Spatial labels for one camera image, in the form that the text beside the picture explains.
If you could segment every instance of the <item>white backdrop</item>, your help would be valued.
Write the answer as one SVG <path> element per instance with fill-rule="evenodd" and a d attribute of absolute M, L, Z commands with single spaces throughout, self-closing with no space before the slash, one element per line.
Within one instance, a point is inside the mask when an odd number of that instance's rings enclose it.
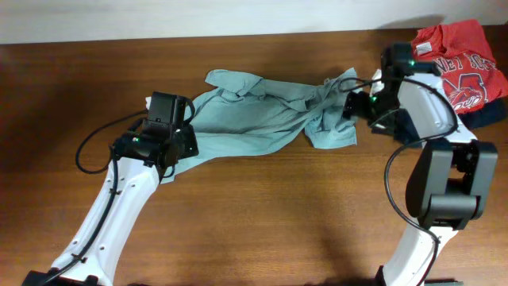
<path fill-rule="evenodd" d="M 507 0 L 1 0 L 0 43 L 411 28 L 508 21 Z"/>

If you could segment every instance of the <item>red t-shirt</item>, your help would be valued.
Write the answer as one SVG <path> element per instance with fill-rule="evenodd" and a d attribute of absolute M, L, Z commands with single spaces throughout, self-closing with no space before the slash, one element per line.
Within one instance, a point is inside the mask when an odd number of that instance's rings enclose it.
<path fill-rule="evenodd" d="M 479 110 L 508 95 L 508 82 L 495 67 L 477 20 L 418 30 L 411 45 L 415 59 L 436 63 L 444 92 L 458 114 Z"/>

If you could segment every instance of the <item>teal cloth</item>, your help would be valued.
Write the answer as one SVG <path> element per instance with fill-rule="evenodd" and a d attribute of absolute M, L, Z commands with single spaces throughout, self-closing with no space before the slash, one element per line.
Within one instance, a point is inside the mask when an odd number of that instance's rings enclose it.
<path fill-rule="evenodd" d="M 355 122 L 342 118 L 346 94 L 338 91 L 339 82 L 346 77 L 356 77 L 355 70 L 327 79 L 321 86 L 284 83 L 238 71 L 211 71 L 206 82 L 217 88 L 194 100 L 196 115 L 191 124 L 199 155 L 180 160 L 175 175 L 217 157 L 276 152 L 303 129 L 314 148 L 355 145 Z M 344 82 L 343 88 L 353 84 Z M 186 118 L 190 113 L 187 108 Z M 171 181 L 173 177 L 161 183 Z"/>

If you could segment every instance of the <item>brown wood grain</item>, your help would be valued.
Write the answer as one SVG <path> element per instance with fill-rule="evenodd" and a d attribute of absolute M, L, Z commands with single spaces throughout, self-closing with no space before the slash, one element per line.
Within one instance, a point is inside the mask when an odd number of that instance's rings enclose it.
<path fill-rule="evenodd" d="M 486 27 L 508 74 L 506 26 Z M 81 140 L 103 123 L 142 109 L 152 91 L 195 97 L 215 68 L 320 84 L 354 67 L 370 77 L 379 54 L 415 30 L 203 37 L 0 46 L 0 281 L 19 285 L 46 271 L 93 203 L 103 175 L 74 166 Z M 160 186 L 133 227 L 115 282 L 152 285 L 288 285 L 329 277 L 373 277 L 405 228 L 383 190 L 383 168 L 398 146 L 357 125 L 358 145 L 318 150 L 300 134 L 277 153 L 212 160 Z M 86 147 L 102 167 L 107 143 Z M 483 217 L 440 255 L 431 278 L 508 284 L 508 121 L 476 130 L 493 141 L 498 166 Z M 417 150 L 394 163 L 403 204 Z"/>

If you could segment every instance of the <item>clothing label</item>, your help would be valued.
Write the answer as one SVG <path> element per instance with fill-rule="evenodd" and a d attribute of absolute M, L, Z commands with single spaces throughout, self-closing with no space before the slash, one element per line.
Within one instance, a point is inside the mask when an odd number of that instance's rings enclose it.
<path fill-rule="evenodd" d="M 432 52 L 432 45 L 429 42 L 419 44 L 416 46 L 416 53 L 420 56 L 427 52 Z"/>

